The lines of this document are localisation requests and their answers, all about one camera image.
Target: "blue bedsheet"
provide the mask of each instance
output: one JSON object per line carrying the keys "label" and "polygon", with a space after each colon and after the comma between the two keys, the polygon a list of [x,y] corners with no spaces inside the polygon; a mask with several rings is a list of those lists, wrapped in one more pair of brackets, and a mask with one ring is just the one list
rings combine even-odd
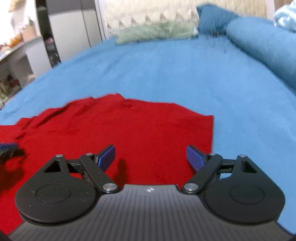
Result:
{"label": "blue bedsheet", "polygon": [[213,151],[247,154],[262,168],[286,197],[279,223],[295,233],[296,93],[226,37],[106,41],[25,87],[0,111],[0,124],[115,92],[214,115]]}

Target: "blurry object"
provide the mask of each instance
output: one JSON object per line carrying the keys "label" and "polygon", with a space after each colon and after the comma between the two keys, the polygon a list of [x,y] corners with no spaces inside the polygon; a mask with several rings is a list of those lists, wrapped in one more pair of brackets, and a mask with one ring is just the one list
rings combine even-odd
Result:
{"label": "blurry object", "polygon": [[23,40],[22,40],[22,35],[21,35],[21,34],[17,34],[15,37],[17,38],[17,40],[18,40],[19,42],[22,42],[22,41],[23,41]]}
{"label": "blurry object", "polygon": [[7,45],[7,43],[4,43],[4,45],[2,45],[1,47],[1,53],[3,54],[8,54],[12,51],[11,46]]}
{"label": "blurry object", "polygon": [[8,12],[14,12],[25,0],[11,0]]}
{"label": "blurry object", "polygon": [[29,42],[30,40],[37,37],[35,25],[27,24],[25,27],[21,30],[22,39],[24,42]]}
{"label": "blurry object", "polygon": [[7,80],[0,81],[0,89],[2,90],[2,93],[6,96],[8,96],[12,92],[10,83]]}
{"label": "blurry object", "polygon": [[2,92],[0,88],[0,108],[4,106],[4,101],[8,99],[8,97]]}
{"label": "blurry object", "polygon": [[36,76],[34,74],[29,74],[27,76],[28,83],[32,82],[35,79],[36,79]]}
{"label": "blurry object", "polygon": [[59,59],[59,55],[57,53],[57,48],[54,44],[53,38],[49,37],[45,39],[44,43],[51,66],[54,67],[58,65],[61,61]]}
{"label": "blurry object", "polygon": [[30,18],[30,16],[28,16],[28,23],[30,26],[34,26],[34,22],[33,20]]}
{"label": "blurry object", "polygon": [[20,42],[21,42],[21,40],[19,38],[14,37],[14,38],[10,39],[10,46],[13,48],[13,47],[17,46]]}
{"label": "blurry object", "polygon": [[49,23],[47,8],[44,6],[38,7],[37,16],[38,16],[39,28],[42,36],[50,34],[52,30]]}
{"label": "blurry object", "polygon": [[274,13],[274,26],[296,32],[296,1],[284,5]]}
{"label": "blurry object", "polygon": [[7,81],[12,81],[13,80],[13,77],[9,74],[8,76],[7,76]]}
{"label": "blurry object", "polygon": [[18,149],[17,143],[1,143],[0,144],[0,164],[3,164],[9,158],[14,156],[21,156],[24,155],[23,150]]}
{"label": "blurry object", "polygon": [[15,87],[15,86],[19,86],[20,87],[20,82],[19,80],[11,80],[9,81],[11,88]]}

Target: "wall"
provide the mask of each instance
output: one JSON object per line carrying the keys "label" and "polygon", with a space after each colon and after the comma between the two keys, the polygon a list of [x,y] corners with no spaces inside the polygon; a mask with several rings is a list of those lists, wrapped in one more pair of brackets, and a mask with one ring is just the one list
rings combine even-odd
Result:
{"label": "wall", "polygon": [[0,43],[7,42],[19,32],[19,24],[26,24],[28,16],[34,21],[37,35],[40,36],[39,24],[36,13],[35,0],[26,0],[20,4],[19,9],[8,12],[10,0],[1,0],[0,7]]}
{"label": "wall", "polygon": [[265,0],[265,5],[267,18],[272,20],[275,13],[274,0]]}
{"label": "wall", "polygon": [[275,9],[278,10],[285,4],[291,4],[292,0],[274,0]]}

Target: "patterned pillowcase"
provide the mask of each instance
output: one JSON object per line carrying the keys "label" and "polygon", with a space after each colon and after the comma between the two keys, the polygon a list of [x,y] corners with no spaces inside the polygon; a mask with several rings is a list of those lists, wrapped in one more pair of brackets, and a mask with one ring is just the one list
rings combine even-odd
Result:
{"label": "patterned pillowcase", "polygon": [[265,1],[258,0],[98,0],[102,3],[105,33],[166,21],[192,22],[199,18],[196,6],[211,3],[243,16],[266,17]]}
{"label": "patterned pillowcase", "polygon": [[[127,10],[127,5],[134,5]],[[121,30],[138,25],[151,25],[163,22],[189,22],[198,24],[198,14],[195,5],[162,6],[158,1],[143,0],[105,0],[104,18],[109,36],[118,35]]]}

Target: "blue blanket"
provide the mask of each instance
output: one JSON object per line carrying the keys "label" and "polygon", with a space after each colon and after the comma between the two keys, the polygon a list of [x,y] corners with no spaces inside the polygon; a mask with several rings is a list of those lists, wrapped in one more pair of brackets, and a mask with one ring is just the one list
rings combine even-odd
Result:
{"label": "blue blanket", "polygon": [[258,18],[238,18],[229,23],[227,37],[296,89],[296,34]]}
{"label": "blue blanket", "polygon": [[213,151],[225,158],[247,154],[262,168],[286,197],[279,223],[296,231],[296,93],[224,36],[106,41],[25,87],[0,111],[0,124],[116,92],[214,115]]}

